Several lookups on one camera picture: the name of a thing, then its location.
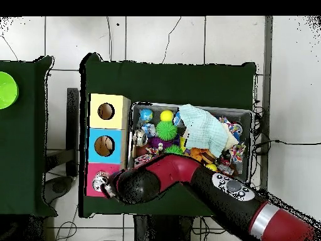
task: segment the purple toy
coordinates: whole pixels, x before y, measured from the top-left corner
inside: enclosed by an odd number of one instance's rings
[[[181,140],[179,139],[179,134],[173,139],[173,145],[181,146]]]
[[[163,149],[166,149],[169,146],[173,145],[173,140],[171,141],[163,141],[159,137],[151,137],[148,139],[148,143],[151,147],[158,148],[158,143],[163,143]]]

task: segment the towel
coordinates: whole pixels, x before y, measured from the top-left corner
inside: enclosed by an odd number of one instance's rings
[[[190,104],[182,105],[179,113],[188,130],[186,148],[209,149],[215,157],[220,157],[228,140],[220,121],[209,112]]]

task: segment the green bowl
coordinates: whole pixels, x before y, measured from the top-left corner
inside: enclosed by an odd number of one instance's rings
[[[17,83],[6,72],[0,72],[0,109],[13,104],[19,95]]]

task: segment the green spiky ball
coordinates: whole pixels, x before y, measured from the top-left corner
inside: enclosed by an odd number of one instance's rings
[[[165,149],[165,153],[174,153],[178,155],[183,155],[182,149],[177,145],[169,146]]]
[[[177,127],[172,121],[160,121],[156,126],[156,132],[163,141],[171,141],[177,134]]]

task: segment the pink block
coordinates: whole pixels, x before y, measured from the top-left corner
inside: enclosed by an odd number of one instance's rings
[[[93,179],[95,178],[95,175],[99,171],[112,174],[121,170],[121,168],[121,164],[88,163],[86,195],[92,197],[104,197],[102,192],[93,189]]]

